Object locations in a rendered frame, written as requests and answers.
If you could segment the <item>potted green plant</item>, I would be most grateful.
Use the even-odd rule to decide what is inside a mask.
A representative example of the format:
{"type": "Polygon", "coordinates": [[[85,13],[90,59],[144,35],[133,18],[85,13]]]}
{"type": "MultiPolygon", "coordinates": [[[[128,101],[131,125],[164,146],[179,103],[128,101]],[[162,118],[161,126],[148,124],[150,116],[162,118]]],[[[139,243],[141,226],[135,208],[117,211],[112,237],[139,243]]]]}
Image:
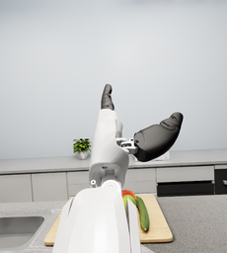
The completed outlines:
{"type": "Polygon", "coordinates": [[[91,151],[91,141],[89,138],[78,138],[73,140],[73,152],[78,155],[81,160],[85,160],[91,151]]]}

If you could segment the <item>red tomato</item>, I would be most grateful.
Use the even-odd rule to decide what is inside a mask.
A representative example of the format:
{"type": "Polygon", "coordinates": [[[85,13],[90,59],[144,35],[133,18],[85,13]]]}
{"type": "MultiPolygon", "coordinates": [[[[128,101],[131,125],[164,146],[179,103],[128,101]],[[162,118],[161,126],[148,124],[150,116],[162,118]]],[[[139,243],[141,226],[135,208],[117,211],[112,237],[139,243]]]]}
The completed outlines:
{"type": "Polygon", "coordinates": [[[123,197],[126,196],[126,195],[132,196],[136,200],[135,194],[130,190],[122,190],[121,194],[122,194],[123,197]]]}

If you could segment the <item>green apple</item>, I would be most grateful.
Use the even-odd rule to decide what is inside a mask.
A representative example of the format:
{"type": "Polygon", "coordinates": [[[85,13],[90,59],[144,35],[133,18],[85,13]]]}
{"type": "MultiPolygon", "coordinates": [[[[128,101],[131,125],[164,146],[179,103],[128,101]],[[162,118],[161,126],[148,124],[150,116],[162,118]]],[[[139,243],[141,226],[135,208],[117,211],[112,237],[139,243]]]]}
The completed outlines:
{"type": "Polygon", "coordinates": [[[133,196],[131,195],[125,195],[122,197],[123,199],[123,203],[124,203],[124,208],[126,210],[126,206],[127,206],[127,201],[130,200],[135,206],[136,206],[136,200],[133,196]]]}

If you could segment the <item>grey kitchen cabinets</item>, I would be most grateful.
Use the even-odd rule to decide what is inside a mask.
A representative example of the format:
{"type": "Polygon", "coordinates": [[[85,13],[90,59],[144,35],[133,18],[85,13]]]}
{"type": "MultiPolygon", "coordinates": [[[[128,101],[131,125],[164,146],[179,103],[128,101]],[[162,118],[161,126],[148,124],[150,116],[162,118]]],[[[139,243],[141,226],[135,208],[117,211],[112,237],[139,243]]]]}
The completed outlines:
{"type": "MultiPolygon", "coordinates": [[[[159,197],[213,195],[218,169],[227,164],[130,169],[124,187],[159,197]]],[[[0,175],[0,203],[66,201],[88,186],[86,171],[0,175]]]]}

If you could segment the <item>green cucumber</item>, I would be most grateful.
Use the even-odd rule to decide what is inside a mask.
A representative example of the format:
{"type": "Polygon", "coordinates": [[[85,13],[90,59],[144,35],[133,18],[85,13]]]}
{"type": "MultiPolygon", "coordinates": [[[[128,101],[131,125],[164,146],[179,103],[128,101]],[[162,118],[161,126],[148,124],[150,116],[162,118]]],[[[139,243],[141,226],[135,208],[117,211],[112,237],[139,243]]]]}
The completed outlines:
{"type": "Polygon", "coordinates": [[[136,205],[140,213],[140,224],[142,229],[147,232],[150,228],[150,219],[148,210],[140,197],[136,197],[136,205]]]}

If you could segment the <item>wooden cutting board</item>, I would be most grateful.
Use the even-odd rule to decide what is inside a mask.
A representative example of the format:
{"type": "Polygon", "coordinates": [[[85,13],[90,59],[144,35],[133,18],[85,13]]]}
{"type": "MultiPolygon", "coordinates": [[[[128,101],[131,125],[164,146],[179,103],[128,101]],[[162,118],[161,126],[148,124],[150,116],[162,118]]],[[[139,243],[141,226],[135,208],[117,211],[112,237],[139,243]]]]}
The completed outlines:
{"type": "MultiPolygon", "coordinates": [[[[164,243],[172,242],[173,234],[166,222],[166,219],[160,209],[160,206],[153,195],[138,195],[140,197],[148,211],[150,219],[150,227],[147,232],[145,232],[141,226],[139,226],[139,235],[141,243],[164,243]]],[[[46,238],[44,239],[44,245],[53,246],[58,224],[60,221],[61,214],[53,224],[52,228],[48,232],[46,238]]]]}

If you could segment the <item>steel kitchen sink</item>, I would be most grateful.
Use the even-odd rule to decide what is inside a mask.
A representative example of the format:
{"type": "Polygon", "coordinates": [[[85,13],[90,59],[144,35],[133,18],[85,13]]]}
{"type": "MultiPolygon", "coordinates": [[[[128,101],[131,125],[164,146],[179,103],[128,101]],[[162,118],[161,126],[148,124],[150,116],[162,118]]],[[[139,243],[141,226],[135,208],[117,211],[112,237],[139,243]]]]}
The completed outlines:
{"type": "Polygon", "coordinates": [[[0,250],[28,246],[43,223],[41,215],[0,217],[0,250]]]}

